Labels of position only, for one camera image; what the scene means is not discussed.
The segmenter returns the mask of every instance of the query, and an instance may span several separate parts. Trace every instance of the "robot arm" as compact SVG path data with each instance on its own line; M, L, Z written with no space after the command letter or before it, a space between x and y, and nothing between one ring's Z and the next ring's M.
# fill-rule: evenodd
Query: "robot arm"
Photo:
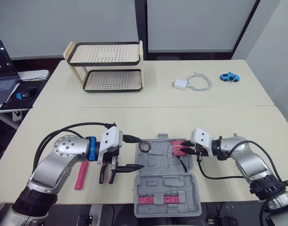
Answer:
M230 138L213 139L202 129L193 131L190 142L196 147L198 161L204 149L207 151L204 156L216 156L220 161L229 157L234 159L237 168L249 183L250 192L255 194L263 203L263 208L270 212L268 225L288 226L288 191L286 191L288 181L281 180L272 163L277 179L262 158L249 146L249 143L253 143L261 148L258 144L236 134Z
M43 225L72 167L79 161L98 161L101 165L105 156L111 156L111 159L115 160L111 167L112 182L115 172L132 172L142 168L143 166L136 164L117 165L119 148L123 141L129 143L129 137L132 136L123 135L116 126L102 134L101 142L97 142L95 137L87 139L75 135L60 137L54 143L51 153L39 163L31 175L25 189L5 215L1 226ZM141 141L137 137L132 138L135 139L133 143Z

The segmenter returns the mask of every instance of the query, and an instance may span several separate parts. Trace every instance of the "laptop keyboard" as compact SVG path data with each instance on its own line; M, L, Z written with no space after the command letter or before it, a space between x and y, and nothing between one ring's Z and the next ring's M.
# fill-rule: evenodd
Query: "laptop keyboard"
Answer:
M12 87L14 82L15 82L15 79L1 80L0 81L0 91L9 90Z

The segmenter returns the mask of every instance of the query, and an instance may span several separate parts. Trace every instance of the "white wall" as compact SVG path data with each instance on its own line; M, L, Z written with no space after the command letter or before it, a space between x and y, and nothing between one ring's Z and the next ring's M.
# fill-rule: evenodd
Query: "white wall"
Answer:
M0 0L12 59L61 57L69 42L137 41L134 0Z
M255 2L148 0L148 51L232 51Z
M280 1L246 60L288 121L288 0Z
M246 59L281 0L261 0L232 59Z

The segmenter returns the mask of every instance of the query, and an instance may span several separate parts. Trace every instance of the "white table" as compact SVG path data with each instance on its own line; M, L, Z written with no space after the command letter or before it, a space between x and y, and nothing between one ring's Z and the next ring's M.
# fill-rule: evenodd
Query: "white table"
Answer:
M175 79L204 73L213 87L204 92L174 89ZM233 72L240 82L223 82ZM34 107L195 107L274 105L244 60L144 61L145 87L139 92L87 93L66 61L61 61L40 93ZM197 86L206 81L193 78Z
M143 139L156 138L158 133L168 133L171 138L189 139L195 128L202 128L214 137L231 137L233 133L259 143L272 157L283 180L288 179L288 124L275 106L237 107L153 107L153 108L53 108L35 107L13 137L0 161L0 201L14 202L24 189L32 172L33 158L41 140L50 132L66 125L87 122L116 122L125 134ZM77 127L84 136L97 136L105 130L99 126ZM54 140L42 154L45 157ZM252 149L267 164L265 155L255 146ZM123 144L119 155L120 165L134 163L135 144ZM209 180L198 170L193 158L202 202L248 201L257 198L249 192L243 179ZM204 158L202 166L207 175L239 175L232 159L219 162ZM100 167L91 162L83 190L74 190L80 164L76 164L59 193L58 203L132 203L133 182L138 172L117 174L112 185L99 184Z
M20 79L23 79L23 80L35 79L35 78L38 78L38 77L47 78L47 76L49 75L49 71L48 70L37 70L37 71L28 71L28 72L18 72L18 74L20 76ZM11 94L9 95L9 97L12 95L13 92L15 92L15 90L17 89L18 86L19 86L19 84L17 84L14 87L14 89L11 92ZM7 117L3 113L17 112L17 111L26 111L26 110L28 110L28 109L11 109L11 110L1 110L0 109L0 120L5 122L9 126L13 127L14 129L18 129L18 125L16 124L16 122L12 121L11 118Z

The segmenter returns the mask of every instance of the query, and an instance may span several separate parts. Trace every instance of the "gray tool case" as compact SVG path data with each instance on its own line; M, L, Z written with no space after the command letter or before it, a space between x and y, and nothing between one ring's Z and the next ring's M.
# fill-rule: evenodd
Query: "gray tool case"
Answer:
M136 163L144 165L134 181L134 215L137 218L196 217L201 215L196 178L185 173L180 160L173 155L172 141L161 134L148 153L136 147ZM192 156L181 156L187 169L193 168ZM178 196L179 203L164 203L166 196ZM150 197L153 204L139 204L139 197Z

